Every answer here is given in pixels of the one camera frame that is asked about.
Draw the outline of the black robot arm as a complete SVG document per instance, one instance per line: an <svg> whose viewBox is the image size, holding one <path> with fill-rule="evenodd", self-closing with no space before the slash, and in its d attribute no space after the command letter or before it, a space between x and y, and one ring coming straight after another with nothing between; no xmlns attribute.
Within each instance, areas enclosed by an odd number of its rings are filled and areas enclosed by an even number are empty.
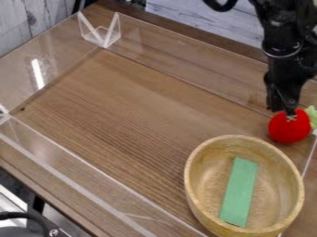
<svg viewBox="0 0 317 237"><path fill-rule="evenodd" d="M313 0L249 0L264 29L267 105L295 119L301 89L317 76L317 4Z"/></svg>

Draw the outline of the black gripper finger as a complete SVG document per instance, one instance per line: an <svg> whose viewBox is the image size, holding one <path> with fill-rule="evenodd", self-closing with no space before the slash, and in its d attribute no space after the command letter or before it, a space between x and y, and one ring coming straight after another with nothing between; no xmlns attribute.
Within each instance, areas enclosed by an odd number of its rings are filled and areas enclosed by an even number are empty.
<svg viewBox="0 0 317 237"><path fill-rule="evenodd" d="M279 95L281 99L283 108L287 114L287 120L297 120L296 109L299 107L299 101L293 97L291 97L289 94L284 91L281 91Z"/></svg>
<svg viewBox="0 0 317 237"><path fill-rule="evenodd" d="M273 112L279 112L285 109L283 93L273 83L267 84L267 106Z"/></svg>

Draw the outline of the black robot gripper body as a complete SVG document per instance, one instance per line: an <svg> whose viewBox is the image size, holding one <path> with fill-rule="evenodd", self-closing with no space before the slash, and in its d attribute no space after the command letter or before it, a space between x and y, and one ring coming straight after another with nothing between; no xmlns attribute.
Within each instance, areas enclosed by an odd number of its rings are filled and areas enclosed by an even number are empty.
<svg viewBox="0 0 317 237"><path fill-rule="evenodd" d="M292 53L275 48L264 52L269 59L265 87L273 83L280 92L287 92L300 101L303 87L317 75L317 45L304 45Z"/></svg>

